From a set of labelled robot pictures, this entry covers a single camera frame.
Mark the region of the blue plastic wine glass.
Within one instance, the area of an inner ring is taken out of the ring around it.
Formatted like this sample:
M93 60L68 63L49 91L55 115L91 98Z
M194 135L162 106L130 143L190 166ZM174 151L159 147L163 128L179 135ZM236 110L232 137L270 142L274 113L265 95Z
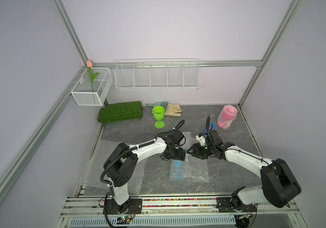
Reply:
M171 160L170 179L172 181L185 179L188 174L188 164L185 161Z

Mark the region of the blue tape dispenser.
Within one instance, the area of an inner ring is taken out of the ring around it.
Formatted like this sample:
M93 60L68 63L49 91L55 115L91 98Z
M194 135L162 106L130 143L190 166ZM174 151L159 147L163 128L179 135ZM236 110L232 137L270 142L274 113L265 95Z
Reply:
M215 130L216 126L213 123L206 124L205 133L207 131Z

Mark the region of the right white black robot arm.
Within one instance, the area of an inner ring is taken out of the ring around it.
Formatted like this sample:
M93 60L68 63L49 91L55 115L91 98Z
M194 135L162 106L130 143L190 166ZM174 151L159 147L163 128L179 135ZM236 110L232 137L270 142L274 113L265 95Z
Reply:
M261 179L255 187L241 187L234 191L228 203L223 206L242 212L251 204L270 203L277 208L288 207L302 189L288 164L282 159L271 160L247 152L234 143L223 142L217 131L199 134L197 143L187 153L207 160L212 157L235 163Z

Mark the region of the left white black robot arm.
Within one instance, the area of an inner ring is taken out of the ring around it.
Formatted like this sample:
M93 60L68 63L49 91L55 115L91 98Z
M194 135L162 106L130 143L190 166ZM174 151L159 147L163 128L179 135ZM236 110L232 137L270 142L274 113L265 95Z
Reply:
M184 161L186 151L182 146L186 136L178 129L158 134L154 139L137 144L120 143L103 165L100 182L110 188L113 207L117 213L128 212L131 198L127 183L131 179L136 165L154 155L159 155L164 161Z

